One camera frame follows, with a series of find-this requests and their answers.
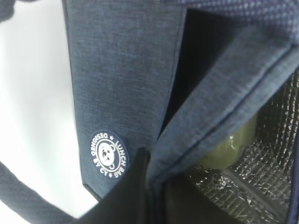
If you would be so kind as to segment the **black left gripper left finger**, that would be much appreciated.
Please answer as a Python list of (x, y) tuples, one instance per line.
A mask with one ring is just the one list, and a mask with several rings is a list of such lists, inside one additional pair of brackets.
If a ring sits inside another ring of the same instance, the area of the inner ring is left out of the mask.
[(145, 175), (150, 152), (142, 147), (123, 178), (76, 224), (148, 224)]

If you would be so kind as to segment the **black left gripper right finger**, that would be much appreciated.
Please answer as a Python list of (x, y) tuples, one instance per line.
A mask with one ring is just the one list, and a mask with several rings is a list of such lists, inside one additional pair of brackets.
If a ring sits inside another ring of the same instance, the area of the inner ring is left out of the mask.
[(187, 177), (164, 185), (165, 224), (235, 224), (236, 219), (204, 196)]

